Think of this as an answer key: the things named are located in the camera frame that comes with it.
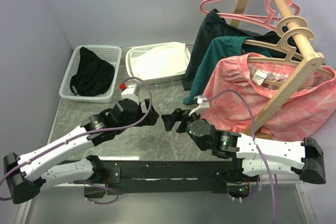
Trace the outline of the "pink hanger front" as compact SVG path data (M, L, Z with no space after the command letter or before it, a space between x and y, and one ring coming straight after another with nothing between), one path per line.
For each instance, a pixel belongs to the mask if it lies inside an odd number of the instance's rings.
M279 20L278 17L275 16L276 11L271 8L271 2L274 0L264 0L264 8L267 13L266 16L262 15L246 15L246 14L230 14L230 13L219 13L220 17L230 18L232 20L242 21L251 23L254 25L258 25L270 30L275 31L275 26L271 24L272 20ZM294 14L299 14L300 7L293 3L292 0L284 0L286 4L289 6L289 9L294 10Z

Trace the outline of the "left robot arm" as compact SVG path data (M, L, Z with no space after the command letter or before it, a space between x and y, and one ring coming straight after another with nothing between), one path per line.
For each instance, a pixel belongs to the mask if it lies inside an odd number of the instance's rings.
M146 111L131 99L118 101L113 108L90 116L58 140L27 154L9 153L4 157L4 178L10 192L8 200L21 204L36 197L43 189L65 182L85 180L98 183L104 167L96 156L63 164L76 152L112 140L131 127L153 126L159 115L152 99L145 99Z

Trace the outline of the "dark navy shorts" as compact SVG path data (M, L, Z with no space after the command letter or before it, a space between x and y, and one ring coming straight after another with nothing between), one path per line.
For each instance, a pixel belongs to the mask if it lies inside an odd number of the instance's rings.
M255 33L253 31L236 28L226 22L224 18L218 15L217 9L211 10L204 18L200 25L196 40L191 52L190 62L187 70L182 77L182 86L185 91L191 89L193 80L195 78L197 69L201 64L205 53L214 38L223 36L237 36L237 37L253 37L253 39L271 44L276 44L280 37L274 31L270 31L264 35Z

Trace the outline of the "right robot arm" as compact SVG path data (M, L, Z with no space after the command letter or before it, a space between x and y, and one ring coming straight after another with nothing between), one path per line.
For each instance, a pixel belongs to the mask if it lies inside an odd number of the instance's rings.
M326 183L324 152L311 137L302 141L282 142L252 138L249 135L221 131L201 119L190 110L175 109L162 115L166 131L176 122L177 133L186 133L201 151L210 150L212 155L236 161L230 168L233 180L263 174L296 174L305 183Z

